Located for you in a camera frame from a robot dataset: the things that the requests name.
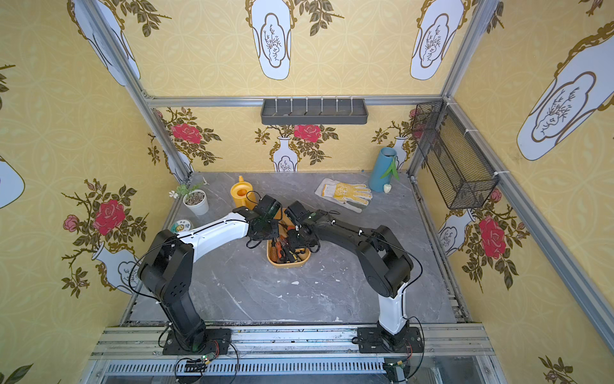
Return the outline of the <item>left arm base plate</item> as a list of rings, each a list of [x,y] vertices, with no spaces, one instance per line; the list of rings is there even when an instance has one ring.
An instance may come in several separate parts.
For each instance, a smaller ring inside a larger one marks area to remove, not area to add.
[[[196,356],[215,353],[226,355],[230,347],[232,331],[227,328],[205,329],[189,338],[182,337],[178,332],[169,332],[163,347],[163,356]]]

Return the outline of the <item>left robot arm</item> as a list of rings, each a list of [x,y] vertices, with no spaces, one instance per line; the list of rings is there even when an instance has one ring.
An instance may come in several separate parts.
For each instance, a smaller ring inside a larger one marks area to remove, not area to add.
[[[240,238],[260,244],[278,237],[281,203],[265,195],[255,208],[240,206],[194,230],[158,232],[142,258],[138,279],[154,295],[171,323],[171,334],[187,353],[204,350],[214,340],[196,312],[189,289],[193,264],[205,254]]]

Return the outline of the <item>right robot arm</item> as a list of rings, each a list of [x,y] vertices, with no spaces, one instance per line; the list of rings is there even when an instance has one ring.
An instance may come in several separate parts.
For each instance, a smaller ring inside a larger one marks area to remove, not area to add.
[[[299,245],[319,251],[321,244],[328,242],[355,254],[367,283],[379,296],[378,325],[390,337],[405,331],[405,292],[420,277],[412,276],[417,259],[401,246],[390,228],[357,227],[331,211],[309,211],[299,202],[286,208],[285,214],[295,225]]]

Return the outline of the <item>yellow storage box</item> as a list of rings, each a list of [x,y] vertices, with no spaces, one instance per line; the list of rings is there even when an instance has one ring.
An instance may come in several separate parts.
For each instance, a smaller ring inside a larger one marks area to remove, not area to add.
[[[289,231],[295,225],[283,214],[278,223],[278,237],[269,240],[266,248],[266,257],[269,263],[276,268],[301,267],[310,259],[309,248],[293,248],[289,241]]]

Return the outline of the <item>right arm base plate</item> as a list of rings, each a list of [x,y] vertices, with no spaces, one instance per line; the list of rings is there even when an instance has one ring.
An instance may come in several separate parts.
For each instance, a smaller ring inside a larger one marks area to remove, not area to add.
[[[360,327],[352,344],[358,345],[362,354],[423,353],[425,344],[421,330],[405,325],[398,334],[390,334],[381,326]]]

